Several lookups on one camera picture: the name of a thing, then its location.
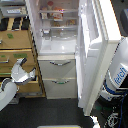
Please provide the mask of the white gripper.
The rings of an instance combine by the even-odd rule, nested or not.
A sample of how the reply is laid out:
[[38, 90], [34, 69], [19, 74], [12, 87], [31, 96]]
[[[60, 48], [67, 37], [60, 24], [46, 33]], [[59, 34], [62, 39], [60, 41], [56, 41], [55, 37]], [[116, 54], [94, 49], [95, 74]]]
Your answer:
[[29, 73], [22, 69], [22, 65], [27, 61], [27, 58], [17, 59], [16, 65], [13, 66], [11, 77], [15, 83], [23, 83], [27, 79], [34, 79], [36, 68], [33, 68]]

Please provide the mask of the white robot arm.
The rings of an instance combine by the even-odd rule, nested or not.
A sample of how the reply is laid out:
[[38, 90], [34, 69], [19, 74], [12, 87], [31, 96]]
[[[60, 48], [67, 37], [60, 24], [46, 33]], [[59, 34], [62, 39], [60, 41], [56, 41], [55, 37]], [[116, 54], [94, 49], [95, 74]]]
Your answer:
[[36, 68], [33, 68], [30, 72], [22, 68], [26, 61], [26, 58], [18, 59], [11, 70], [11, 77], [2, 81], [0, 86], [0, 111], [13, 99], [18, 85], [25, 85], [35, 78]]

